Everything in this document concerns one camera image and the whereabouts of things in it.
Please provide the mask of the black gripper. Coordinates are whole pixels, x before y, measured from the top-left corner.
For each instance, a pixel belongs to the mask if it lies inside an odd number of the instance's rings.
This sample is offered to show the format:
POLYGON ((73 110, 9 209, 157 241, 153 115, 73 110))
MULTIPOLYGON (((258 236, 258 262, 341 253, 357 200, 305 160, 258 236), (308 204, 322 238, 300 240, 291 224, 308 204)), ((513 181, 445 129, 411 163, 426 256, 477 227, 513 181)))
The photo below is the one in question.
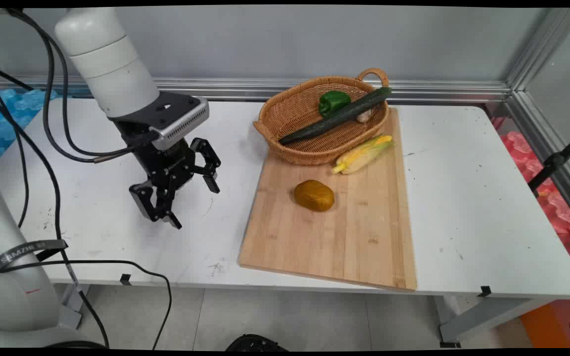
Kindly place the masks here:
POLYGON ((146 173, 146 180, 129 187, 141 214, 153 222, 163 221, 181 229, 179 219, 172 212, 172 205, 179 187, 193 174, 203 176, 211 192, 219 194, 216 169, 219 156, 206 139, 195 137, 191 144, 175 135, 165 139, 157 130, 144 123, 115 121, 122 139, 133 149, 133 154, 146 173), (204 159, 204 166, 195 165, 196 154, 204 159))

